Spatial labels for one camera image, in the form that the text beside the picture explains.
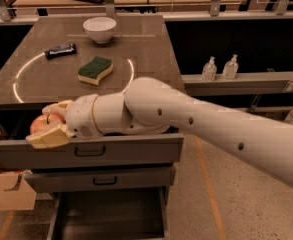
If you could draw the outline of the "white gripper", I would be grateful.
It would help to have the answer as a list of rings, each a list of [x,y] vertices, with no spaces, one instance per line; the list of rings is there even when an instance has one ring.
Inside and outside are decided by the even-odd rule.
[[[34,149],[51,149],[68,144],[75,136],[78,138],[101,136],[94,119],[93,107],[96,94],[81,96],[75,101],[64,100],[45,106],[43,114],[56,114],[65,117],[66,124],[55,121],[45,129],[26,137]]]

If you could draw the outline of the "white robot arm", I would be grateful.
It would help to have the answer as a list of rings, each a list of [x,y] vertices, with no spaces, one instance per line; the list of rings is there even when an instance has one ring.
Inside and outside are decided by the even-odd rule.
[[[26,137],[35,149],[76,137],[157,134],[184,129],[293,186],[293,125],[194,99],[157,79],[132,80],[118,93],[53,103],[57,118]]]

